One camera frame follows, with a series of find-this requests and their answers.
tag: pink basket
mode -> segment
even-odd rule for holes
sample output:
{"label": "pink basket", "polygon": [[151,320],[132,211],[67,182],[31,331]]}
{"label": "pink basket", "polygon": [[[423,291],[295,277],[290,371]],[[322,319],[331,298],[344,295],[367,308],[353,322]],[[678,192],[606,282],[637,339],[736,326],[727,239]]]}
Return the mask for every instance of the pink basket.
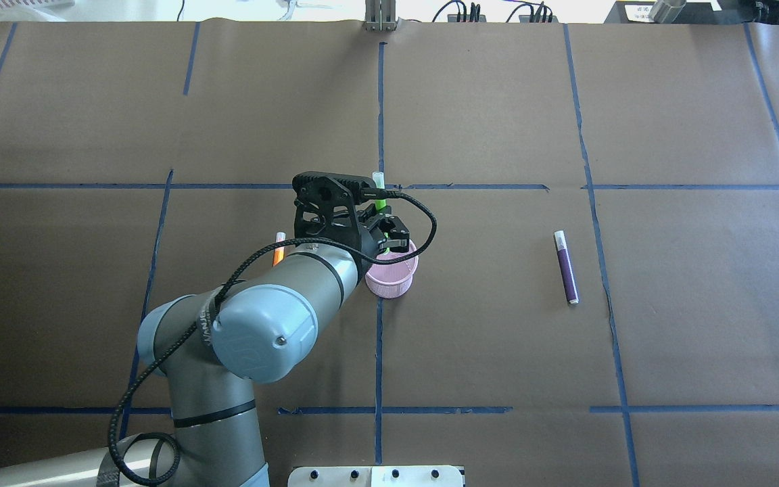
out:
{"label": "pink basket", "polygon": [[[401,256],[407,256],[416,249],[417,246],[414,246],[412,241],[407,252],[402,254],[389,252],[377,256],[377,259],[387,261],[401,258]],[[371,292],[383,298],[392,299],[401,296],[410,289],[410,284],[414,281],[414,272],[417,271],[419,263],[420,256],[415,256],[415,258],[410,260],[390,265],[374,264],[365,273],[365,284],[368,285]]]}

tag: green marker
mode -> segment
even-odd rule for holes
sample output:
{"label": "green marker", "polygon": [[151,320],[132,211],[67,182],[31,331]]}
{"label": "green marker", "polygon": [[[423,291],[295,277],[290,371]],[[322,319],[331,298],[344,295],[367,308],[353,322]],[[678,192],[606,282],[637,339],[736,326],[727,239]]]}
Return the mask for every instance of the green marker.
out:
{"label": "green marker", "polygon": [[[375,185],[380,188],[381,190],[386,189],[386,186],[383,184],[383,172],[380,172],[380,170],[375,170],[375,172],[371,173],[371,178],[375,180]],[[376,200],[375,201],[375,209],[378,210],[378,212],[383,212],[383,209],[387,207],[387,200]]]}

